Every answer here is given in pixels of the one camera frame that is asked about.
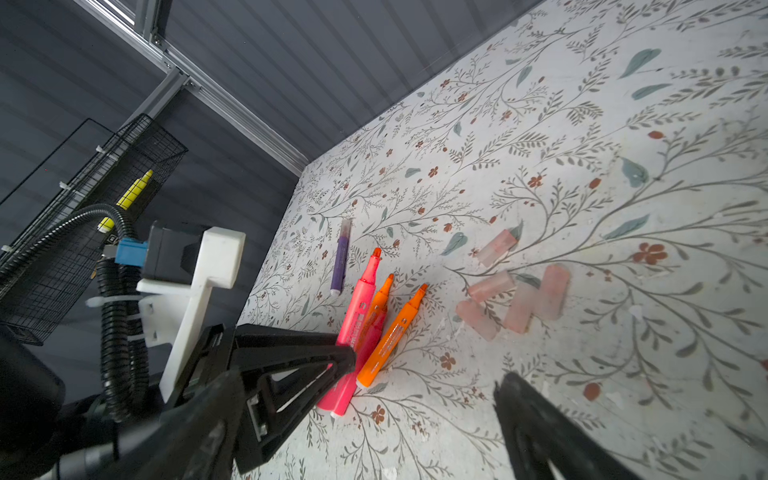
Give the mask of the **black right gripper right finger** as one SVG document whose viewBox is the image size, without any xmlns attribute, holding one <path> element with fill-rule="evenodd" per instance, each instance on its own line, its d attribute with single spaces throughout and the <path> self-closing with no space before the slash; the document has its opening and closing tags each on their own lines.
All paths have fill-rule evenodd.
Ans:
<svg viewBox="0 0 768 480">
<path fill-rule="evenodd" d="M 636 479 L 515 372 L 495 384 L 494 409 L 517 479 Z"/>
</svg>

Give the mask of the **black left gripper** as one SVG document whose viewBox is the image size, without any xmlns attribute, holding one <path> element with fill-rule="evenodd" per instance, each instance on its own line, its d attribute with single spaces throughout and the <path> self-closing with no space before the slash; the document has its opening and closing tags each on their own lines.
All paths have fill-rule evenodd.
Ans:
<svg viewBox="0 0 768 480">
<path fill-rule="evenodd" d="M 61 379 L 1 331 L 1 476 L 115 479 L 113 465 L 184 405 L 118 424 L 87 402 L 65 405 Z"/>
</svg>

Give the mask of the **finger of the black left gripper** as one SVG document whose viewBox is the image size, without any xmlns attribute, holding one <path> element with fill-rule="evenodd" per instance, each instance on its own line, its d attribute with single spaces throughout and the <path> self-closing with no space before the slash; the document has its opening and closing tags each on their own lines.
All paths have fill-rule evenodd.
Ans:
<svg viewBox="0 0 768 480">
<path fill-rule="evenodd" d="M 354 349 L 338 345 L 330 333 L 237 327 L 230 366 L 241 373 L 245 390 L 234 448 L 238 471 L 269 462 L 356 360 Z"/>
</svg>

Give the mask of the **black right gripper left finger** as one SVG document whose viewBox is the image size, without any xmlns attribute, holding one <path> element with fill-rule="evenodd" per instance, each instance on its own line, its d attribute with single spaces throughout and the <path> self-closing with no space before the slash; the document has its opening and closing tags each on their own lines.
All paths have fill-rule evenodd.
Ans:
<svg viewBox="0 0 768 480">
<path fill-rule="evenodd" d="M 229 479 L 245 405 L 237 370 L 219 375 L 113 465 L 115 479 Z"/>
</svg>

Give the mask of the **pink highlighter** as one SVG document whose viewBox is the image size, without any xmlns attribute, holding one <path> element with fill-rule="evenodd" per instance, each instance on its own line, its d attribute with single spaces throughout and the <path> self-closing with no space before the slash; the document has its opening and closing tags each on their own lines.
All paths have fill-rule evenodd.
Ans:
<svg viewBox="0 0 768 480">
<path fill-rule="evenodd" d="M 351 301 L 337 337 L 337 345 L 350 346 L 355 349 L 359 343 L 360 333 L 376 291 L 376 274 L 381 261 L 381 254 L 382 251 L 379 247 L 374 249 L 363 275 L 353 289 Z M 342 394 L 346 391 L 346 385 L 355 367 L 356 360 L 352 363 L 351 372 L 344 374 L 336 385 L 320 400 L 318 408 L 321 411 L 335 411 L 337 404 L 342 398 Z"/>
<path fill-rule="evenodd" d="M 343 417 L 346 414 L 349 403 L 357 389 L 357 375 L 380 341 L 387 311 L 388 308 L 386 306 L 375 307 L 366 319 L 359 343 L 355 347 L 355 368 L 337 384 L 336 397 L 332 402 L 331 409 L 331 414 L 336 418 Z"/>
</svg>

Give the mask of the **purple highlighter pen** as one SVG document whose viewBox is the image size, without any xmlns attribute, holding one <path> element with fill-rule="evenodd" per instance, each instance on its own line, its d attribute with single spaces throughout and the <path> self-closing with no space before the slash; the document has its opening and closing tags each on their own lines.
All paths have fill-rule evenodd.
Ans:
<svg viewBox="0 0 768 480">
<path fill-rule="evenodd" d="M 330 294 L 334 297 L 339 296 L 343 290 L 351 228 L 352 219 L 343 219 L 340 227 L 339 238 L 337 241 L 337 249 L 330 285 Z"/>
</svg>

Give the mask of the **translucent pink pen cap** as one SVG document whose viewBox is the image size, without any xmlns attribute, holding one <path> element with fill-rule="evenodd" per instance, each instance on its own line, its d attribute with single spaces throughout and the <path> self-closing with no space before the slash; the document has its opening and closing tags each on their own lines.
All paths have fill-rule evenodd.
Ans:
<svg viewBox="0 0 768 480">
<path fill-rule="evenodd" d="M 504 229 L 477 253 L 476 259 L 483 266 L 491 267 L 517 243 L 518 238 L 509 229 Z"/>
</svg>

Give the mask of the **orange highlighter middle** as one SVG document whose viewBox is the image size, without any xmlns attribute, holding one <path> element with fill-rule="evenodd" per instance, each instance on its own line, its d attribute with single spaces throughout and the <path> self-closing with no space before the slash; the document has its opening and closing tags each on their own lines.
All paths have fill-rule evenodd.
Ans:
<svg viewBox="0 0 768 480">
<path fill-rule="evenodd" d="M 364 320 L 357 350 L 362 350 L 369 344 L 376 345 L 379 341 L 388 311 L 388 300 L 393 282 L 394 275 L 389 274 L 383 286 L 375 294 L 372 305 Z"/>
</svg>

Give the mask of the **orange highlighter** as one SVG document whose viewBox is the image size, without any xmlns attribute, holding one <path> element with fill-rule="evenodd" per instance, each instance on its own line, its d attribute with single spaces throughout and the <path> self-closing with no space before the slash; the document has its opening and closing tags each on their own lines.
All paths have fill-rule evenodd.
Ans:
<svg viewBox="0 0 768 480">
<path fill-rule="evenodd" d="M 364 320 L 357 350 L 362 350 L 369 344 L 376 345 L 379 341 L 388 311 L 388 300 L 393 282 L 394 275 L 389 274 L 383 286 L 375 294 L 372 305 Z"/>
<path fill-rule="evenodd" d="M 392 322 L 383 338 L 379 341 L 377 347 L 369 356 L 368 361 L 357 375 L 357 384 L 359 387 L 368 389 L 372 386 L 376 376 L 385 366 L 395 347 L 398 345 L 408 327 L 418 314 L 427 290 L 428 285 L 422 284 L 415 295 L 399 311 L 395 320 Z"/>
</svg>

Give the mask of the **orange highlighter right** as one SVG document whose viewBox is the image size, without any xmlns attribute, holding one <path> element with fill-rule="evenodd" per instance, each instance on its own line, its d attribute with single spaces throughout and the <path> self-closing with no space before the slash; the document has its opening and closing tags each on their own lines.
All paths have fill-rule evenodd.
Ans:
<svg viewBox="0 0 768 480">
<path fill-rule="evenodd" d="M 368 389 L 372 386 L 376 376 L 385 366 L 395 347 L 398 345 L 408 327 L 418 314 L 427 290 L 428 285 L 422 284 L 415 295 L 399 311 L 395 320 L 392 322 L 383 338 L 379 341 L 377 347 L 369 356 L 368 361 L 357 375 L 357 384 L 359 387 Z"/>
</svg>

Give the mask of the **yellow highlighter in basket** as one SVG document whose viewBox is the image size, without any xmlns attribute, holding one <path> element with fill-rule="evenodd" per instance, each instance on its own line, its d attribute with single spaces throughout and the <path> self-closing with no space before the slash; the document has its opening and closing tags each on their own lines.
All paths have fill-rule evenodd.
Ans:
<svg viewBox="0 0 768 480">
<path fill-rule="evenodd" d="M 148 186 L 153 174 L 153 170 L 148 170 L 141 178 L 136 179 L 120 197 L 116 205 L 123 210 L 128 210 L 128 208 L 136 201 L 143 190 Z M 97 231 L 100 233 L 109 233 L 114 228 L 114 226 L 114 220 L 109 217 L 104 217 L 97 226 Z"/>
</svg>

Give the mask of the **aluminium enclosure frame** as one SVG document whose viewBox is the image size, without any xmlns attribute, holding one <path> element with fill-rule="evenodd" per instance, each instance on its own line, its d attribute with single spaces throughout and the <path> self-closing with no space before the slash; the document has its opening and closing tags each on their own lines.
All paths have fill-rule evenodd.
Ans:
<svg viewBox="0 0 768 480">
<path fill-rule="evenodd" d="M 186 88 L 278 164 L 296 176 L 302 174 L 309 159 L 299 149 L 163 38 L 166 18 L 161 1 L 138 1 L 134 9 L 121 1 L 82 0 L 76 5 L 165 74 L 141 112 L 159 115 L 171 97 Z"/>
</svg>

